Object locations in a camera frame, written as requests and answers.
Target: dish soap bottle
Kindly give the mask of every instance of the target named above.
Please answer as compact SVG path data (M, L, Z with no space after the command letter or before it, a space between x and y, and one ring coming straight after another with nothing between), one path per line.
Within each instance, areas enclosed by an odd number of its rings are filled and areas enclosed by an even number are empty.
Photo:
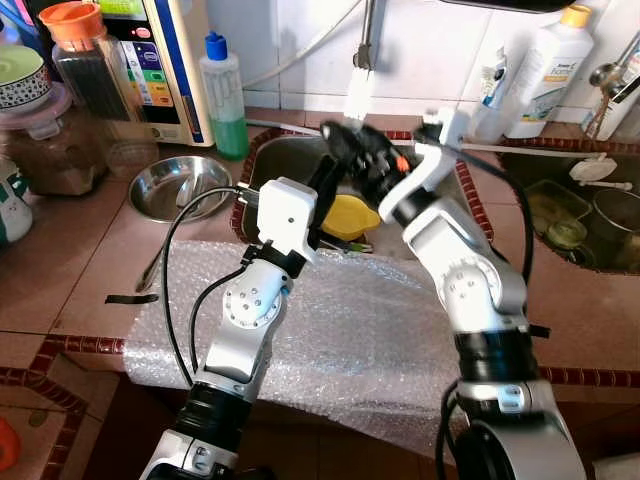
M559 23L538 30L505 98L505 111L516 120L505 136L540 135L547 117L593 48L593 38L585 30L590 15L590 8L571 5Z
M205 47L207 55L200 59L200 73L216 145L226 158L241 160L249 154L249 134L238 57L228 51L227 40L215 32L205 38Z

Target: kitchen sink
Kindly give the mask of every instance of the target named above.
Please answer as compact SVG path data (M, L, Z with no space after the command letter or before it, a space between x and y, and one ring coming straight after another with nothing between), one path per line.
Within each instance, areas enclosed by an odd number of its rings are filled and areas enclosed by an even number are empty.
M412 147L399 146L405 156L412 156ZM307 183L323 155L328 154L325 142L320 137L283 136L262 145L257 153L251 173L250 185L261 187L265 182L281 176L300 183ZM349 184L348 179L338 187L338 193L355 195L362 198ZM452 172L438 187L437 193L449 196L462 205L468 212L469 206L462 186L455 172ZM242 231L253 243L258 242L255 208L246 207L242 217ZM395 258L415 258L402 242L402 230L397 224L381 224L377 229L366 233L367 241L373 245L374 252Z
M612 155L618 164L614 172L603 179L606 182L631 182L633 188L630 193L640 194L640 158L632 155ZM536 233L544 243L568 261L582 265L586 268L610 272L640 273L640 235L621 232L615 238L603 221L603 217L594 208L594 197L609 187L580 186L569 176L569 171L584 158L558 158L543 157L525 154L502 154L500 161L502 166L515 177L527 191L531 203L536 200L532 197L534 190L539 191L541 186L555 186L558 191L564 191L565 195L555 196L563 212L576 208L575 202L586 206L581 214L577 215L580 224L586 227L586 238L579 246L562 245L550 235L548 225L540 225L534 222ZM611 205L613 211L619 207L624 208L622 202L619 205ZM633 221L640 222L640 209L635 213Z

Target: tiled countertop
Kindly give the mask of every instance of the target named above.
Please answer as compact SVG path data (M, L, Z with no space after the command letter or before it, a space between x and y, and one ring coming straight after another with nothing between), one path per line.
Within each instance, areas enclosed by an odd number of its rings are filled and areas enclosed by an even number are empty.
M252 112L253 117L270 114ZM283 112L281 121L317 126L321 114ZM387 129L409 129L416 118L374 118ZM252 135L262 129L251 129ZM162 147L161 157L184 154ZM207 149L192 149L199 154ZM483 156L495 162L493 154ZM226 163L234 180L242 164ZM512 192L472 170L495 231L495 245L520 265L522 227ZM31 198L32 231L0 252L0 365L35 354L47 334L126 338L136 308L105 305L108 294L131 294L140 272L161 245L166 224L142 218L126 201L128 183L107 179L82 198ZM237 241L229 227L231 201L213 217L182 227L179 239ZM529 312L552 328L536 340L544 365L640 370L640 277L604 275L562 261L536 244Z

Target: metal bowl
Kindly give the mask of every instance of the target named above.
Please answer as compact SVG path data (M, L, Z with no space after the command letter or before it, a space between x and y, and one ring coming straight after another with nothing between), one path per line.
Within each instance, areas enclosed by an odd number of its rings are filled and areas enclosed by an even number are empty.
M172 222L181 209L176 206L180 187L195 172L202 172L201 192L231 185L231 175L220 162L194 155L160 160L142 170L129 185L129 203L138 212L157 222ZM227 198L227 193L212 195L184 222L193 222L213 213Z

